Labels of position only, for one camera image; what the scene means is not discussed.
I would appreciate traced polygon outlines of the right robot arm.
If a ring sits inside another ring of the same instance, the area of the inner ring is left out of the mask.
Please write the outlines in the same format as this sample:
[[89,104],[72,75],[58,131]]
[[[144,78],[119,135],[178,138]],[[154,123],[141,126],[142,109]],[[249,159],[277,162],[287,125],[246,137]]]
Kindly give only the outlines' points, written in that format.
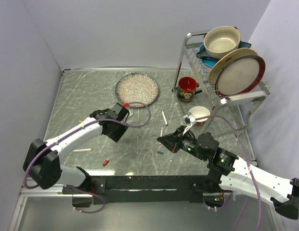
[[299,179],[285,179],[268,173],[243,158],[223,149],[207,132],[195,137],[180,126],[174,133],[160,136],[157,141],[172,153],[183,150],[206,161],[209,169],[205,179],[193,188],[206,193],[233,191],[260,199],[288,219],[299,219]]

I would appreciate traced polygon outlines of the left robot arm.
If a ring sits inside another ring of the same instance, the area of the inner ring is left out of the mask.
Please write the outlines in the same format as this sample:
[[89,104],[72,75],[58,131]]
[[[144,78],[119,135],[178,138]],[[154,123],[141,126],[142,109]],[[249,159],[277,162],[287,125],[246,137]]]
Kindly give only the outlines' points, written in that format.
[[65,167],[61,162],[80,145],[101,135],[118,142],[127,130],[123,120],[129,114],[127,108],[116,103],[110,109],[94,111],[82,123],[57,137],[34,140],[23,170],[44,190],[61,183],[74,186],[79,193],[90,191],[91,176],[81,167]]

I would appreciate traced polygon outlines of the white pen green tip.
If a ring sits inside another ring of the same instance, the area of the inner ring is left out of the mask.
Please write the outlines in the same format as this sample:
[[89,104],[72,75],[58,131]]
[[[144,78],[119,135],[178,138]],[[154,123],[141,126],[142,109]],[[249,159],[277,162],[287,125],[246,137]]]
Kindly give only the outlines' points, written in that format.
[[167,121],[167,119],[166,119],[165,112],[164,112],[163,110],[161,110],[161,113],[162,113],[162,116],[163,116],[163,120],[164,120],[165,125],[168,126],[169,124],[168,124],[168,121]]

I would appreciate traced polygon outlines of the white pen red tip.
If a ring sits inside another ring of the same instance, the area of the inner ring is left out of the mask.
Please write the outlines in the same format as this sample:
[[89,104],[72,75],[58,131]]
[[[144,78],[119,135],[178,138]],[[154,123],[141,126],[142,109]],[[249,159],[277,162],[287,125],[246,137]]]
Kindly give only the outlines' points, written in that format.
[[160,137],[163,136],[163,126],[161,126],[161,129],[160,129]]

